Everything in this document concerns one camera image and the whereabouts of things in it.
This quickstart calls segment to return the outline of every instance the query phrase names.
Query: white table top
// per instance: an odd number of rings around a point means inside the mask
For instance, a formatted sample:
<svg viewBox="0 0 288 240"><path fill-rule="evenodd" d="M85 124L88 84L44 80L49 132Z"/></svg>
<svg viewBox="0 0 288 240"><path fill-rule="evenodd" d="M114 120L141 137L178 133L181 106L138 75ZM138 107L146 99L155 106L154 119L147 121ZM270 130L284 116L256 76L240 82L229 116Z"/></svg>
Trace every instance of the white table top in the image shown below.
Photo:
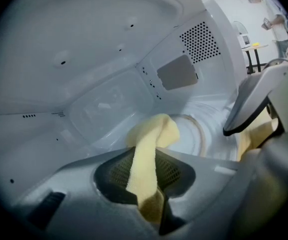
<svg viewBox="0 0 288 240"><path fill-rule="evenodd" d="M258 46L250 46L250 47L246 47L246 48L242 48L242 51L250 51L250 50L255 50L255 49L261 49L264 47L267 47L268 44L264 44L264 45L258 45Z"/></svg>

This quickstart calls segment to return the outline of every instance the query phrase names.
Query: cable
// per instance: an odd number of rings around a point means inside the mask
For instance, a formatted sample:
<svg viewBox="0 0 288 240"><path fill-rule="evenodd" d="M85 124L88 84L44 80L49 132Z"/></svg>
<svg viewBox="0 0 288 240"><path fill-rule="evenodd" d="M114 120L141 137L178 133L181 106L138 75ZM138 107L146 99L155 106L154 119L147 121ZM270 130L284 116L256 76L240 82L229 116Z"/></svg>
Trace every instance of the cable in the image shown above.
<svg viewBox="0 0 288 240"><path fill-rule="evenodd" d="M284 61L284 62L288 62L288 59L286 58L274 58L272 60L270 60L268 63L266 63L266 65L264 66L263 70L267 67L269 67L269 65L272 63L272 62L275 62L275 61Z"/></svg>

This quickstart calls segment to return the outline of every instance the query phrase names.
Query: white wall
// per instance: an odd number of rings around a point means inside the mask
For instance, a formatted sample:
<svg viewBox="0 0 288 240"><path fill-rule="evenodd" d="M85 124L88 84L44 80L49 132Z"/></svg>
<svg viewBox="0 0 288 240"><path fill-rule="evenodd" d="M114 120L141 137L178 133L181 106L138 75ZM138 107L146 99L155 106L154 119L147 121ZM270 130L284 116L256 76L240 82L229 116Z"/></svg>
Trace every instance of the white wall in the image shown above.
<svg viewBox="0 0 288 240"><path fill-rule="evenodd" d="M258 49L260 63L266 63L278 57L278 51L272 30L264 30L261 25L263 19L267 18L267 11L263 3L249 3L248 0L215 0L222 8L230 22L239 21L247 29L252 43L259 42L260 45L268 45ZM250 52L252 64L256 64L254 52Z"/></svg>

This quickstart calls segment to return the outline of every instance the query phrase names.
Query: white shirt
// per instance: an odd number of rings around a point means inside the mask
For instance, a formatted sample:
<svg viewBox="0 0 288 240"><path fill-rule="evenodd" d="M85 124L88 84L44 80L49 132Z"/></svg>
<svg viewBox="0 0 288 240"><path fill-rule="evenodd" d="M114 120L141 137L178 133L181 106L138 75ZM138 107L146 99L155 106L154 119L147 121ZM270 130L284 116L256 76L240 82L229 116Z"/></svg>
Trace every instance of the white shirt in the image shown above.
<svg viewBox="0 0 288 240"><path fill-rule="evenodd" d="M278 9L277 5L272 0L263 0L268 13L268 20L272 22L278 15L282 15L283 13ZM284 24L276 24L272 25L272 29L275 34L275 38L277 41L284 41L288 39L288 34L285 30Z"/></svg>

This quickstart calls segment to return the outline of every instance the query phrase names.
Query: yellow towel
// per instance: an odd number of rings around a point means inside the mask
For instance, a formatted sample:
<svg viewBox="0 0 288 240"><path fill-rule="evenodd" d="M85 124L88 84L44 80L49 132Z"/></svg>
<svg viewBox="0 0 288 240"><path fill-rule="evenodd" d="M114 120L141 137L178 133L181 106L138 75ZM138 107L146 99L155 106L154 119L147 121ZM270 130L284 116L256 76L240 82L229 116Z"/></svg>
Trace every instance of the yellow towel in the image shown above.
<svg viewBox="0 0 288 240"><path fill-rule="evenodd" d="M163 194L157 189L155 149L178 140L177 125L166 114L155 115L133 127L126 138L128 147L136 146L126 190L137 196L139 211L153 223L160 223L164 203Z"/></svg>

